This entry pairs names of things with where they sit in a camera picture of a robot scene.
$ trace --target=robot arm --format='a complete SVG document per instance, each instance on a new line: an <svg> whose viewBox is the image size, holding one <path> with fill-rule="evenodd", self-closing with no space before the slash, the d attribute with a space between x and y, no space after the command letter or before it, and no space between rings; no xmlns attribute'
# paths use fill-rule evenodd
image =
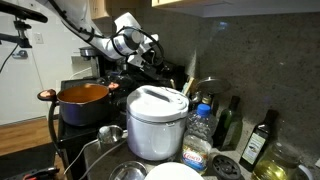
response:
<svg viewBox="0 0 320 180"><path fill-rule="evenodd" d="M130 13L115 20L117 33L104 37L91 20L89 0L36 0L58 16L63 24L79 38L98 49L110 61L136 53L144 36L139 23Z"/></svg>

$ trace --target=pot lid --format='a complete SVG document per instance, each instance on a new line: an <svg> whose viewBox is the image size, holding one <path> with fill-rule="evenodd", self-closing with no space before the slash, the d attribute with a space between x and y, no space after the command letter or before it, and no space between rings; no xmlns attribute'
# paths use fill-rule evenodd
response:
<svg viewBox="0 0 320 180"><path fill-rule="evenodd" d="M188 113L188 98L171 88L141 86L127 98L127 110L135 118L149 122L169 122Z"/></svg>

